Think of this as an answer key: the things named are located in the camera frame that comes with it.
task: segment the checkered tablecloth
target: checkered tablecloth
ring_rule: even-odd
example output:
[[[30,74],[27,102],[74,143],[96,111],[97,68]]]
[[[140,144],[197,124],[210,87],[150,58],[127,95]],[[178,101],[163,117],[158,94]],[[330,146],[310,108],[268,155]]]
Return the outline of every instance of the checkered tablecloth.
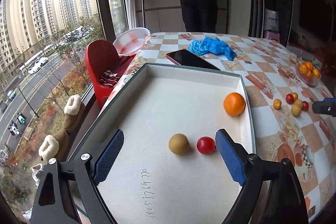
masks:
[[[221,70],[242,75],[251,106],[257,153],[264,160],[290,158],[311,221],[336,192],[336,118],[311,111],[313,101],[332,95],[322,83],[311,88],[302,82],[295,73],[296,55],[279,43],[222,34],[153,33],[120,78],[103,109],[144,63],[171,64],[166,59],[168,52],[188,48],[192,40],[203,40],[206,36],[218,37],[237,53],[233,61],[224,55],[201,57]],[[290,92],[297,92],[300,99],[310,104],[310,110],[301,112],[298,118],[291,114],[290,105],[285,102]],[[282,101],[281,109],[273,108],[274,99]],[[260,207],[266,194],[267,187],[261,191]]]

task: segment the metal screw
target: metal screw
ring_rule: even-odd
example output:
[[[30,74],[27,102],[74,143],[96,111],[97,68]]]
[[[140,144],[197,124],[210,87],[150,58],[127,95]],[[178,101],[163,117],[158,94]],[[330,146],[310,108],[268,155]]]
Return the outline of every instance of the metal screw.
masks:
[[[49,164],[54,164],[56,162],[56,159],[55,158],[51,158],[50,160],[48,160],[48,163]]]
[[[258,155],[256,155],[256,154],[249,154],[249,158],[250,158],[250,160],[257,160],[258,159]]]
[[[81,155],[81,160],[87,160],[88,158],[90,158],[90,154],[88,153],[84,153],[83,155]]]
[[[285,165],[290,165],[291,164],[291,161],[289,159],[283,159],[283,163]]]

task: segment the black pants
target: black pants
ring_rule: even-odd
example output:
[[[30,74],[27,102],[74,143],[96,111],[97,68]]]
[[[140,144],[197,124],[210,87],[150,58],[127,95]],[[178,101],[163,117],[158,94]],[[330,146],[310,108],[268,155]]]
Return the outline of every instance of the black pants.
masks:
[[[187,32],[216,33],[217,0],[180,0]]]

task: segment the slipper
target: slipper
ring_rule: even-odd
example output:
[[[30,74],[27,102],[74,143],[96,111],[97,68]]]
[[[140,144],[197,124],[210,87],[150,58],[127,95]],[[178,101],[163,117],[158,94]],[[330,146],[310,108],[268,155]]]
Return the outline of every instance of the slipper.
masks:
[[[64,107],[65,118],[63,129],[70,132],[76,128],[81,119],[85,105],[81,102],[81,97],[78,94],[70,96],[67,105]]]
[[[58,141],[53,136],[47,135],[39,148],[39,155],[41,156],[42,161],[48,163],[48,160],[55,157],[58,150]]]
[[[47,135],[39,148],[39,155],[42,161],[47,162],[51,158],[60,160],[69,145],[69,135],[61,129],[54,136]]]
[[[69,135],[64,129],[61,129],[53,137],[59,143],[59,150],[58,150],[57,154],[55,155],[55,158],[58,159],[58,160],[61,160],[66,148],[69,145]]]

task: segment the pink stool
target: pink stool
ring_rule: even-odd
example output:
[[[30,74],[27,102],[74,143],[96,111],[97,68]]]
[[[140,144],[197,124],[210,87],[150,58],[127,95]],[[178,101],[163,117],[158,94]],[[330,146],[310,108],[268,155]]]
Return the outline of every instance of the pink stool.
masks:
[[[275,40],[276,42],[280,42],[280,35],[278,33],[265,31],[264,32],[264,38],[270,39],[270,40]]]

